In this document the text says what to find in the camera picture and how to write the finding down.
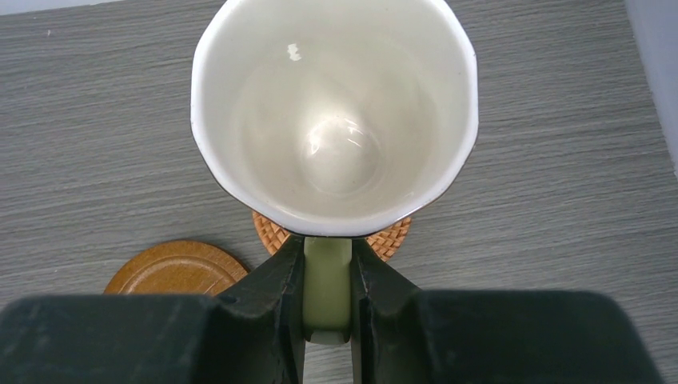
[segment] orange woven coaster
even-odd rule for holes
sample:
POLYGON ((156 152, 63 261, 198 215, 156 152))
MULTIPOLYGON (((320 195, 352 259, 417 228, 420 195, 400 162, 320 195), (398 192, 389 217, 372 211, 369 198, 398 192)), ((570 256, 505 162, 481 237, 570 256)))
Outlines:
MULTIPOLYGON (((264 243, 270 254, 275 254, 289 236, 289 232, 257 212, 252 211, 252 219, 261 242, 264 243)), ((369 236, 367 243, 371 245, 381 260, 387 262, 405 240, 411 223, 411 218, 400 220, 389 228, 369 236)))

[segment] green mug handle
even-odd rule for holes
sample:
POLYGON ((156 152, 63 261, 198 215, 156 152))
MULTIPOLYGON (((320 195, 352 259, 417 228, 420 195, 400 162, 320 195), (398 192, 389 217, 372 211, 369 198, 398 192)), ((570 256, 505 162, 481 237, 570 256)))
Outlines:
POLYGON ((304 238, 302 315, 305 339, 344 344, 350 339, 350 238, 304 238))

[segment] woven coaster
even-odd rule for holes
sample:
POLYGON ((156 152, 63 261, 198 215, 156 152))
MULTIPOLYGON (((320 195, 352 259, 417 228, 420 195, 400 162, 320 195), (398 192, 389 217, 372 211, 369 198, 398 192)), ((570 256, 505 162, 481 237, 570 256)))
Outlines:
MULTIPOLYGON (((252 219, 254 220, 257 234, 261 242, 264 243, 266 250, 270 254, 275 254, 289 236, 289 232, 257 212, 252 211, 252 219)), ((367 243, 370 244, 381 260, 387 262, 396 253, 396 250, 400 248, 403 240, 405 240, 411 223, 411 218, 400 220, 389 228, 369 236, 367 243)))
POLYGON ((220 294, 247 275, 233 256, 204 242, 165 242, 129 260, 105 294, 220 294))

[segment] white mug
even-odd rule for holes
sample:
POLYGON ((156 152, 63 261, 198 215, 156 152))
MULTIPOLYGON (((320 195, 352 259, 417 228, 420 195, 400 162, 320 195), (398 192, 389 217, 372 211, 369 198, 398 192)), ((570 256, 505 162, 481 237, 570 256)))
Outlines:
POLYGON ((328 237, 306 239, 303 318, 331 338, 346 239, 433 202, 471 153, 476 57, 444 0, 229 0, 197 44, 191 125, 226 191, 328 237))

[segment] gray table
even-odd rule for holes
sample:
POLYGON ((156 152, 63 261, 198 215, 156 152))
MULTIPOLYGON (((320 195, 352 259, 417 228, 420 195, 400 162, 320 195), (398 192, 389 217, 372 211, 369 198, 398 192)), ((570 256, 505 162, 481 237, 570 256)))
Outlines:
MULTIPOLYGON (((0 18, 0 306, 101 292, 176 238, 266 259, 189 131, 193 48, 220 2, 0 18)), ((623 3, 453 9, 480 67, 477 147, 392 265, 425 288, 610 294, 678 382, 678 182, 623 3)), ((308 382, 350 382, 348 347, 307 351, 308 382)))

